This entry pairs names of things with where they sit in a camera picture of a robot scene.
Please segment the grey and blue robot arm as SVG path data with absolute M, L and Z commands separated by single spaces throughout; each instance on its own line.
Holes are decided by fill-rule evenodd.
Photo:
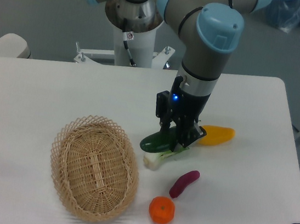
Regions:
M 115 64 L 150 67 L 156 60 L 156 29 L 167 24 L 185 45 L 185 53 L 170 91 L 158 93 L 156 115 L 160 131 L 144 138 L 144 151 L 177 151 L 206 136 L 199 126 L 217 79 L 244 30 L 244 13 L 272 0 L 87 0 L 105 3 L 114 28 Z

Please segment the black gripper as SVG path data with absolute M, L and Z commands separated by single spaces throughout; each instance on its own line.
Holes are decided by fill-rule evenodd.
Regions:
M 199 126 L 198 119 L 207 103 L 209 95 L 193 96 L 181 89 L 169 91 L 168 109 L 164 117 L 160 118 L 159 132 L 167 132 L 174 121 L 178 128 L 176 144 L 188 147 L 207 135 L 207 131 Z

